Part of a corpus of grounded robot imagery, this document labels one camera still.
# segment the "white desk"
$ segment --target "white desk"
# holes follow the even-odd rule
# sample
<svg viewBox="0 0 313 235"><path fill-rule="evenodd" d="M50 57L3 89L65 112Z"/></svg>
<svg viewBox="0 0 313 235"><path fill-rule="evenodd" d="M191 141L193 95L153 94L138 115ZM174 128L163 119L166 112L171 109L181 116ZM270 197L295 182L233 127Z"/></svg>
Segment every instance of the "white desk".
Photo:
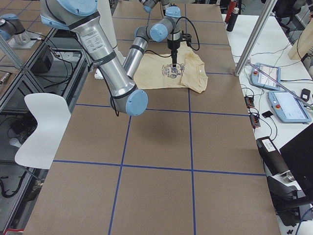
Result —
<svg viewBox="0 0 313 235"><path fill-rule="evenodd" d="M234 56L235 62L239 61L239 56L242 54L246 43L250 37L250 34L254 28L254 25L258 19L258 16L244 16L239 15L235 24L235 27L232 32L227 32L229 44L231 45L232 54ZM285 48L288 45L289 41L286 38L283 30L277 23L276 19L274 17L269 17L256 45L254 46L254 49L251 53L251 55L259 53L259 52L276 52L278 50L281 50ZM280 51L275 54L257 54L250 56L251 62L253 64L255 63L264 63L268 65L275 65L280 67L284 65L290 65L296 61L290 60L288 57L288 52L291 48L291 45L289 45L284 51ZM247 66L246 67L246 74L248 76L251 75L252 67ZM240 83L244 84L243 87L247 86L251 88L255 94L260 94L261 89L254 87L249 84L247 76L245 75L245 72L243 71L240 74ZM281 68L281 79L282 80L295 80L295 79L311 79L310 75L304 68L301 62L296 63L291 66L282 67ZM301 94L301 90L303 88L306 88L308 90L311 90L313 93L313 82L297 82L297 83L291 83L291 82L284 82L284 86L286 86L288 89L293 90L296 92L297 95ZM264 90L265 94L262 96L255 96L254 104L256 108L259 110L260 114L271 110L270 103L267 99L267 92L268 90ZM244 94L252 94L251 91L247 89L243 89ZM310 100L308 103L313 103L312 96L310 97ZM309 115L311 118L313 118L313 112L309 112ZM286 124L281 123L276 116L272 116L274 122L277 125L278 128L278 135L277 138L273 141L276 147L279 149L284 144L286 144L289 140L291 140L294 136L296 136L298 133L300 133L303 129L307 127L306 124ZM265 119L265 121L271 126L273 133L271 135L271 138L274 138L275 136L275 126L272 120L270 118ZM262 121L261 127L256 128L255 130L255 138L261 138L268 136L270 134L270 128ZM286 227L281 222L280 218L277 217L280 225L281 234L285 235L286 232L290 229L293 229L295 234L296 227L293 228L291 226ZM301 224L301 228L298 232L298 235L312 235L313 231L313 221L307 221Z"/></svg>

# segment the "black cylinder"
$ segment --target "black cylinder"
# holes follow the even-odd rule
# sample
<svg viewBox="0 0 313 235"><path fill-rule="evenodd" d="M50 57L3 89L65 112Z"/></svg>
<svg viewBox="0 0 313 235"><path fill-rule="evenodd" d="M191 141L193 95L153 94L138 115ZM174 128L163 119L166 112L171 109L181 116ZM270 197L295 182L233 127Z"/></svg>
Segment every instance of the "black cylinder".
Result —
<svg viewBox="0 0 313 235"><path fill-rule="evenodd" d="M235 9L233 10L233 12L230 15L230 19L229 19L229 22L228 22L228 25L227 25L227 28L226 28L226 30L228 32L233 31L235 23L236 23L236 20L237 20L237 17L238 17L238 12L239 12L239 8L235 7Z"/></svg>

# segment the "black monitor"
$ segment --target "black monitor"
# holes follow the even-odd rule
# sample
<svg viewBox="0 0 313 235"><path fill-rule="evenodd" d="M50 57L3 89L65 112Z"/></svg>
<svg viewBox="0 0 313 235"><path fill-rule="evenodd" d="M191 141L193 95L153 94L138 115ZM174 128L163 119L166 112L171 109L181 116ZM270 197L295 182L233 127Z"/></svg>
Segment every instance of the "black monitor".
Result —
<svg viewBox="0 0 313 235"><path fill-rule="evenodd" d="M305 195L313 196L313 124L286 143L280 153Z"/></svg>

